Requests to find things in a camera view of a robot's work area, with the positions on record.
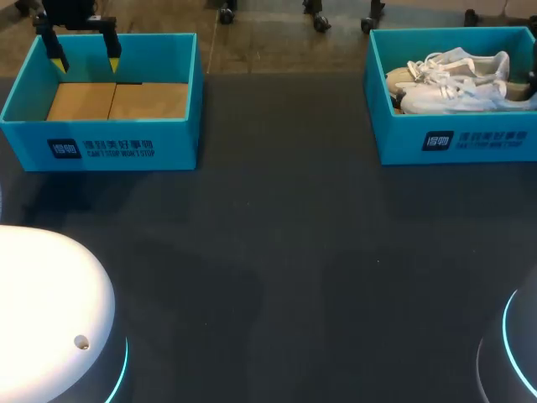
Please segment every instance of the cardboard box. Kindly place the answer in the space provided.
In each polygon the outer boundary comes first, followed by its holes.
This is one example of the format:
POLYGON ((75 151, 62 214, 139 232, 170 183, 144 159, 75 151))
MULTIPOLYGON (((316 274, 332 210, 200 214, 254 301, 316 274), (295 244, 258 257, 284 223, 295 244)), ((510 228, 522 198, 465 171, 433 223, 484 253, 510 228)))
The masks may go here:
POLYGON ((60 83, 47 120, 107 120, 115 91, 111 82, 60 83))
POLYGON ((537 112, 397 114, 385 80, 409 60, 458 46, 481 56, 505 50, 511 77, 524 79, 533 66, 534 41, 523 27, 372 31, 363 82, 382 164, 537 161, 537 112))
POLYGON ((188 84, 118 84, 110 119, 184 118, 188 84))
MULTIPOLYGON (((58 35, 70 63, 66 74, 47 58, 43 40, 35 39, 0 114, 0 128, 26 171, 195 169, 203 95, 196 34, 120 34, 118 38, 123 53, 116 74, 99 34, 58 35), (89 89, 85 89, 87 97, 72 106, 53 105, 55 98, 58 102, 65 95, 61 89, 67 88, 65 83, 139 82, 181 84, 180 92, 175 88, 165 94, 167 102, 185 105, 183 117, 172 117, 173 108, 160 107, 161 118, 125 114, 122 120, 92 120, 103 116, 100 109, 75 120, 85 102, 93 99, 94 90, 89 89), (67 113, 70 120, 63 120, 67 113)), ((104 110, 107 94, 102 103, 104 110)))

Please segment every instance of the floor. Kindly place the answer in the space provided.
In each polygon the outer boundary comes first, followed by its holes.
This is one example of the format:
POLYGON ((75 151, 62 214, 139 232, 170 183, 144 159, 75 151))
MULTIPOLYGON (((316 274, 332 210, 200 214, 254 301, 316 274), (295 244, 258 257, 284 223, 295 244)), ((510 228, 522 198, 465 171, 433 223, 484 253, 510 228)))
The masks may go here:
MULTIPOLYGON (((197 32, 209 73, 360 71, 367 38, 360 18, 368 0, 325 1, 332 29, 318 34, 301 0, 238 0, 235 23, 217 23, 217 0, 98 0, 98 13, 115 16, 118 32, 197 32)), ((388 5, 384 28, 459 26, 460 12, 388 5)), ((16 76, 35 33, 13 6, 0 9, 0 76, 16 76)))

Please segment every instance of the blue box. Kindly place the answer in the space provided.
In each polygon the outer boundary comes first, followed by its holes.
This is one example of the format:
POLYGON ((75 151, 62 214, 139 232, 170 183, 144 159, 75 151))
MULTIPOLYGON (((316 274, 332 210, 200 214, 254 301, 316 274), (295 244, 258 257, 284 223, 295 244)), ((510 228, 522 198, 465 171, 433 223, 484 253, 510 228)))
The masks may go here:
POLYGON ((536 161, 537 113, 399 115, 385 74, 434 52, 462 47, 473 55, 508 52, 511 80, 524 82, 533 66, 527 28, 374 30, 369 39, 364 91, 383 165, 536 161))
POLYGON ((118 37, 123 52, 116 74, 101 35, 58 35, 70 63, 67 74, 35 39, 0 114, 0 128, 26 171, 195 169, 203 93, 196 35, 118 37), (47 122, 61 82, 188 83, 185 117, 47 122), (127 148, 95 150, 120 141, 127 148))

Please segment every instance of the table surface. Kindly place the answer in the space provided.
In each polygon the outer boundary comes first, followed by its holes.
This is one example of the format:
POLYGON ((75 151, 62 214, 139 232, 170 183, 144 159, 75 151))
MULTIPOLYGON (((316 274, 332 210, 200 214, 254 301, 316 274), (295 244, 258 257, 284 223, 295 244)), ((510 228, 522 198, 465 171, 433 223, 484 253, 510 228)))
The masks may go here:
POLYGON ((193 172, 30 175, 0 138, 3 223, 101 260, 135 402, 478 402, 537 165, 382 167, 361 81, 208 76, 193 172))

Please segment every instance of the black wheel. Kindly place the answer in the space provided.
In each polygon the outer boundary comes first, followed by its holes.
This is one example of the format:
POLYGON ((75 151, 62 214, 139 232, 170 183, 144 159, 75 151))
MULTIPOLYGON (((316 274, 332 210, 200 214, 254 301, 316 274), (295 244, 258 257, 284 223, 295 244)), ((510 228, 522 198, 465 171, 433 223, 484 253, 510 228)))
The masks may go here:
POLYGON ((318 15, 313 18, 313 28, 315 31, 324 34, 328 29, 331 28, 331 25, 328 23, 328 18, 318 15))
POLYGON ((28 17, 30 15, 30 7, 24 4, 21 0, 15 2, 15 7, 17 8, 21 16, 28 17))
POLYGON ((362 28, 362 32, 365 33, 365 35, 369 35, 371 29, 377 28, 377 23, 372 18, 362 18, 360 27, 362 28))
POLYGON ((220 10, 218 10, 218 15, 220 17, 220 23, 222 25, 231 24, 233 22, 233 19, 235 18, 235 13, 229 8, 221 8, 220 10))
POLYGON ((475 10, 471 8, 464 13, 464 26, 465 27, 475 27, 479 22, 479 16, 475 10))

